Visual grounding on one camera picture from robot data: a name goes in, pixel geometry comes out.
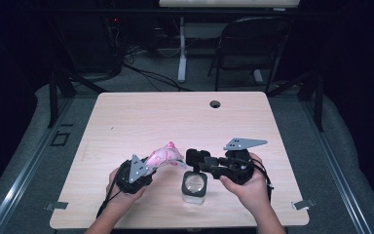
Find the metal floor strip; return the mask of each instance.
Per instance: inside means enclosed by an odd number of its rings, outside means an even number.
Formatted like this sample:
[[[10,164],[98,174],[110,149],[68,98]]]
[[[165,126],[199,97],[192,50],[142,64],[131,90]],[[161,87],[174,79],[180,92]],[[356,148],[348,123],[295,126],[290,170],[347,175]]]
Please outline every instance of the metal floor strip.
[[[308,102],[301,102],[302,108],[305,111],[305,114],[308,116],[309,122],[312,125],[312,129],[314,129],[321,146],[326,154],[326,159],[328,162],[330,173],[335,180],[336,186],[341,194],[342,200],[345,203],[345,206],[348,210],[349,215],[351,216],[352,222],[356,228],[357,233],[372,233],[363,213],[359,207],[359,204],[356,201],[355,194],[351,190],[348,182],[345,179],[345,176],[339,167],[339,163],[336,160],[335,155],[326,139],[324,133],[318,130],[318,127],[315,124],[314,117],[313,117],[313,109],[309,105]]]
[[[54,123],[51,129],[47,129],[44,133],[38,147],[33,155],[25,164],[22,171],[17,177],[17,180],[12,185],[10,191],[8,192],[5,200],[0,206],[0,233],[5,229],[5,225],[8,223],[11,218],[12,213],[14,212],[17,204],[25,192],[29,182],[33,179],[33,176],[36,170],[39,167],[39,164],[42,161],[43,152],[47,145],[51,143],[51,139],[56,135],[56,129],[59,127],[62,119],[64,118],[67,110],[73,102],[72,98],[67,98],[59,108],[59,117]]]

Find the white desk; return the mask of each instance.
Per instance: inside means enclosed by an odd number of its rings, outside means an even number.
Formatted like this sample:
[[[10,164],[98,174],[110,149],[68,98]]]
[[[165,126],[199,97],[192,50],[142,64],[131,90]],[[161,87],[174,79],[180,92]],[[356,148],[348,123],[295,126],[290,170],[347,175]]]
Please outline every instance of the white desk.
[[[297,8],[300,0],[160,0],[160,7],[168,8]],[[186,81],[187,55],[185,50],[185,23],[180,19],[180,64],[178,82]]]
[[[210,107],[212,100],[220,101],[221,106]],[[307,224],[307,212],[292,209],[291,203],[302,197],[263,93],[104,93],[94,106],[58,199],[68,206],[54,211],[51,227],[88,228],[105,197],[108,175],[134,153],[143,158],[173,141],[183,155],[196,148],[223,157],[223,146],[233,137],[268,140],[250,151],[263,159],[275,186],[272,206],[283,225]],[[173,166],[159,168],[144,195],[116,228],[256,225],[237,197],[211,175],[204,203],[184,202],[184,173]]]

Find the chair backrest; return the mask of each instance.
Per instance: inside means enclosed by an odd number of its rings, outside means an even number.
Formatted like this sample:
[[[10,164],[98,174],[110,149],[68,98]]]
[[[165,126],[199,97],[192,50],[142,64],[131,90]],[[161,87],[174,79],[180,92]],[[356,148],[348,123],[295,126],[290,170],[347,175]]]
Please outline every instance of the chair backrest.
[[[253,45],[273,50],[287,38],[291,28],[288,19],[282,17],[249,17],[227,24],[220,36],[219,48],[233,45]]]

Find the human arm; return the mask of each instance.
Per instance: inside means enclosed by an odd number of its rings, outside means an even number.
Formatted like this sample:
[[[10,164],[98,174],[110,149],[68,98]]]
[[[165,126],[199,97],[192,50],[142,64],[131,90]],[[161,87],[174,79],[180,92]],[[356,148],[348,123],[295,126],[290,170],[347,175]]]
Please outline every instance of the human arm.
[[[133,203],[135,203],[144,193],[146,187],[142,187],[135,194],[126,194],[120,192],[120,189],[114,183],[114,177],[118,169],[112,172],[109,176],[109,183],[106,187],[106,191],[110,190],[113,186],[110,198],[112,198],[99,217],[86,231],[87,234],[96,233],[110,233],[114,228],[115,224],[123,217],[126,212],[130,209]]]
[[[262,160],[254,153],[250,153],[250,157],[260,163],[262,162]],[[257,222],[258,233],[284,233],[281,222],[270,205],[266,178],[261,172],[254,170],[252,178],[243,185],[235,184],[224,175],[220,177],[220,181],[227,190],[238,196],[244,207],[254,216],[254,219]]]

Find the pink object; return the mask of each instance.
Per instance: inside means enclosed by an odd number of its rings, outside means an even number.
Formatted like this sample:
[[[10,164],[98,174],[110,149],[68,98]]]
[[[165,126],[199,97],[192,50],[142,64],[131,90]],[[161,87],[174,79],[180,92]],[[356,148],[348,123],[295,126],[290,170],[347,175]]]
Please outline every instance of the pink object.
[[[154,150],[148,159],[145,161],[145,165],[148,167],[146,175],[152,174],[158,168],[171,164],[180,168],[186,168],[186,164],[183,162],[184,157],[178,152],[174,143],[170,141],[163,148]]]

